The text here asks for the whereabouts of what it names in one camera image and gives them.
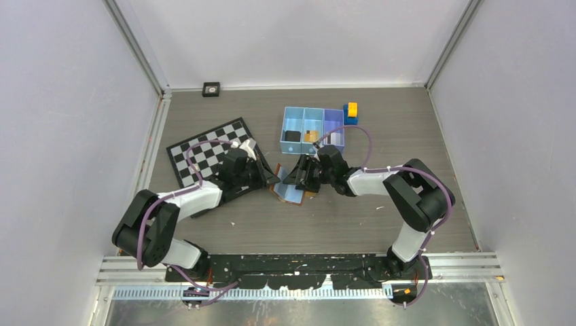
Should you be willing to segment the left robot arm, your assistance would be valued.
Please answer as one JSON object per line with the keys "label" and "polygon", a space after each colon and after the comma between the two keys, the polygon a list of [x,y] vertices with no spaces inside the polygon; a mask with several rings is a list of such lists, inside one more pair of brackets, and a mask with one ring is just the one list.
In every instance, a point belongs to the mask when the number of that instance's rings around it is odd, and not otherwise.
{"label": "left robot arm", "polygon": [[139,268],[158,264],[178,266],[192,281],[202,280],[209,270],[203,249],[174,237],[177,224],[188,217],[212,210],[240,196],[279,183],[250,149],[229,149],[217,172],[197,185],[176,192],[157,194],[139,191],[126,209],[111,241],[136,258]]}

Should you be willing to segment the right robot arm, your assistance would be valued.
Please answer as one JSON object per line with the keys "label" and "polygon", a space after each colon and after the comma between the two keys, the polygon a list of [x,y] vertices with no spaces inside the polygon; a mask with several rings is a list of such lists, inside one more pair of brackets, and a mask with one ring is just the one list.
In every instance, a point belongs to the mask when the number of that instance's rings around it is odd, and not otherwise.
{"label": "right robot arm", "polygon": [[362,168],[350,166],[333,145],[319,148],[314,156],[300,156],[281,181],[305,192],[317,193],[322,185],[330,185],[348,197],[388,196],[403,219],[387,253],[388,270],[400,279],[414,271],[414,260],[444,219],[451,216],[455,203],[454,194],[419,159],[399,166]]}

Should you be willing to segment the brown leather card holder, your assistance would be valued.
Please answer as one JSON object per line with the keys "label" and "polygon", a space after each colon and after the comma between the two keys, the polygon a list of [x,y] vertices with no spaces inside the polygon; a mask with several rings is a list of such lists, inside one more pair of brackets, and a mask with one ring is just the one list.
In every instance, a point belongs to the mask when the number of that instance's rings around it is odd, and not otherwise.
{"label": "brown leather card holder", "polygon": [[277,175],[281,182],[277,183],[274,186],[270,186],[270,191],[281,201],[287,204],[294,204],[298,206],[302,206],[305,197],[313,197],[315,196],[320,188],[321,188],[321,181],[318,175],[314,173],[310,174],[310,170],[308,169],[307,175],[307,190],[298,190],[295,188],[294,185],[284,185],[283,179],[289,174],[287,169],[283,168],[280,164],[276,165],[276,170],[274,172]]}

